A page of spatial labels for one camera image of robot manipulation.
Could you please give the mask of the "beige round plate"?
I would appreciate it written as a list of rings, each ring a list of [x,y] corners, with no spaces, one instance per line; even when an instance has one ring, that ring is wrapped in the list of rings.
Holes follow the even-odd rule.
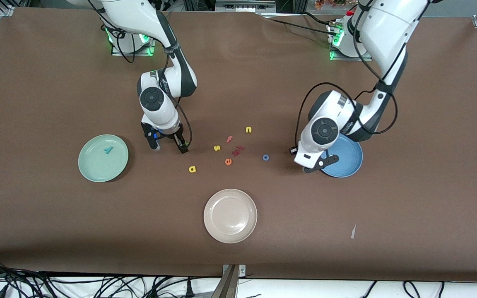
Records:
[[[204,208],[204,225],[216,241],[235,244],[247,239],[258,220],[257,206],[246,192],[223,189],[213,194]]]

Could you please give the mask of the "dark grey metal bar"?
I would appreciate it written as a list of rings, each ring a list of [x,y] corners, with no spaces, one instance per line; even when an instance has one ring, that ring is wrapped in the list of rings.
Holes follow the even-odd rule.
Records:
[[[226,265],[223,276],[212,293],[211,298],[236,298],[240,272],[240,265]]]

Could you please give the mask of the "pale green round plate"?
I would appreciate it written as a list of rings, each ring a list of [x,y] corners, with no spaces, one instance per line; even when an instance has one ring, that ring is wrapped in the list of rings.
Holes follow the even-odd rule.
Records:
[[[113,147],[109,154],[104,149]],[[87,180],[97,183],[114,180],[125,170],[129,160],[127,144],[115,135],[90,139],[78,155],[78,169]]]

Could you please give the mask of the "brown table cover sheet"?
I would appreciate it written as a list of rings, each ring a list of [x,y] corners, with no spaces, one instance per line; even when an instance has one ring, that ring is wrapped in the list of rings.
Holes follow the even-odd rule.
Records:
[[[169,20],[198,78],[181,100],[193,128],[186,154],[168,139],[152,151],[140,126],[136,85],[164,66],[160,46],[132,64],[111,56],[93,11],[19,8],[1,19],[1,263],[180,276],[245,264],[255,278],[477,281],[470,19],[420,21],[395,91],[396,124],[361,144],[363,165],[344,179],[304,173],[288,149],[312,86],[332,82],[355,96],[375,85],[362,63],[331,61],[320,34],[253,13]],[[82,147],[99,135],[129,150],[123,173],[103,183],[78,169]],[[245,149],[233,157],[237,146]],[[223,189],[257,206],[257,225],[239,243],[216,241],[204,225],[207,201]]]

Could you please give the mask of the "silver table edge bracket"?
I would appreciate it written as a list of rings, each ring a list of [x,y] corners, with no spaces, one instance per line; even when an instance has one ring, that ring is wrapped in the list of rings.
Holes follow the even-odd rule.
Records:
[[[227,271],[227,269],[230,266],[231,266],[230,264],[224,264],[223,265],[223,275],[225,274],[225,272]],[[238,267],[239,278],[240,279],[245,278],[246,277],[246,265],[245,264],[238,264],[237,267]]]

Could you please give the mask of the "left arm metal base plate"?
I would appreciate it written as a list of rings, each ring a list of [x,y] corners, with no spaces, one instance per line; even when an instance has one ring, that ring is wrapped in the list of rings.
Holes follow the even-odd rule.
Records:
[[[357,42],[354,44],[354,37],[346,30],[346,26],[341,22],[335,22],[329,25],[329,51],[331,60],[372,61],[371,55],[366,51],[365,47]]]

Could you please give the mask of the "blue round plate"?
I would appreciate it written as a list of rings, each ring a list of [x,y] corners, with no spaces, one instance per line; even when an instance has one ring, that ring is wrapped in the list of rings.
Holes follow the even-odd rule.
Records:
[[[335,178],[346,178],[355,174],[360,169],[364,157],[360,144],[343,134],[340,134],[337,141],[322,153],[321,158],[327,158],[330,155],[337,155],[339,160],[323,168],[322,171]]]

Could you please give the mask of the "orange dried flowers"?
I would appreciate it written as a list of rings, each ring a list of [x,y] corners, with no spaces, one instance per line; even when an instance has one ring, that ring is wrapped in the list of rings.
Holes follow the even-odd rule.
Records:
[[[314,0],[314,7],[317,11],[331,11],[347,6],[348,0]]]

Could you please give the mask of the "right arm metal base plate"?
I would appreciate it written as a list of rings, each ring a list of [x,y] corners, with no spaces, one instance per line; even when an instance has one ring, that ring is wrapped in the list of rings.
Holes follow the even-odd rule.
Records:
[[[112,55],[127,58],[153,56],[156,41],[149,36],[117,31],[107,26],[104,30],[108,34],[108,41],[112,46]]]

